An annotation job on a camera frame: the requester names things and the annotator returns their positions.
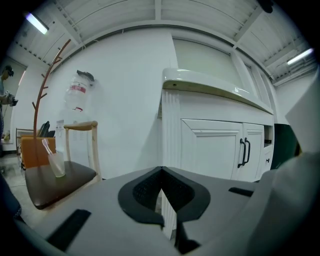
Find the person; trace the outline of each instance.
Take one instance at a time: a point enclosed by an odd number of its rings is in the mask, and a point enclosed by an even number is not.
[[[8,96],[5,94],[4,81],[8,79],[8,77],[14,76],[14,70],[10,65],[6,65],[4,70],[2,71],[1,79],[0,79],[0,138],[2,139],[2,134],[4,132],[4,117],[2,114],[2,105],[9,104]],[[0,142],[0,154],[2,155],[2,144]]]

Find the white cabinet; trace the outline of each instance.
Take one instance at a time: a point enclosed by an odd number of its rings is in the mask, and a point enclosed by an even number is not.
[[[260,173],[263,148],[263,125],[181,120],[181,168],[184,170],[253,182],[257,172]]]
[[[181,120],[181,168],[231,179],[238,168],[243,126],[237,122]]]
[[[236,179],[254,182],[256,174],[260,172],[260,162],[265,141],[264,126],[252,123],[243,123],[243,141],[246,146],[245,164],[240,166]]]

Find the coat rack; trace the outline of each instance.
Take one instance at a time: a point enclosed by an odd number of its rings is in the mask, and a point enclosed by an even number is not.
[[[57,55],[54,57],[48,71],[46,72],[45,75],[41,74],[44,79],[43,82],[41,84],[40,90],[39,90],[39,94],[38,94],[38,98],[36,100],[36,104],[34,102],[32,102],[32,105],[34,107],[34,119],[33,119],[33,141],[34,141],[34,150],[35,150],[35,156],[36,156],[36,161],[37,164],[39,166],[39,158],[38,158],[38,149],[37,149],[37,119],[38,119],[38,110],[39,110],[39,104],[40,104],[40,100],[47,95],[47,93],[42,94],[44,89],[47,89],[48,87],[45,86],[46,81],[48,79],[48,76],[51,72],[51,69],[53,68],[54,64],[58,63],[61,61],[61,57],[60,54],[63,52],[63,50],[67,47],[67,45],[70,43],[70,39],[64,44],[64,46],[59,50],[59,52],[57,53]]]

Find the black cabinet handle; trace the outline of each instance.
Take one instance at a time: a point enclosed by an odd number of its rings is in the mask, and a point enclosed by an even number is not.
[[[251,144],[250,144],[250,141],[247,140],[247,137],[244,138],[244,142],[249,144],[249,149],[248,149],[248,159],[244,162],[244,164],[248,163],[249,162],[249,158],[250,158],[250,148],[251,148]]]
[[[245,165],[245,157],[246,157],[246,143],[244,143],[244,141],[242,140],[242,138],[240,139],[240,143],[244,145],[244,150],[243,150],[243,157],[242,157],[242,163],[238,163],[238,168],[240,166],[244,166]]]

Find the chair backrest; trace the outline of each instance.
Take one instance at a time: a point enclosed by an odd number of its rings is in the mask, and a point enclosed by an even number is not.
[[[48,153],[42,144],[42,139],[36,138],[36,148],[38,153],[38,160],[36,156],[35,141],[33,135],[23,135],[21,137],[21,153],[24,167],[26,169],[49,165]],[[49,141],[49,148],[53,153],[56,153],[56,141],[55,138],[47,138]]]
[[[71,161],[70,146],[69,146],[69,130],[74,131],[91,131],[92,132],[92,155],[93,155],[93,167],[96,172],[99,181],[102,181],[100,172],[99,156],[98,156],[98,122],[80,122],[74,124],[67,124],[63,126],[65,128],[65,144],[66,144],[66,156],[67,160]]]

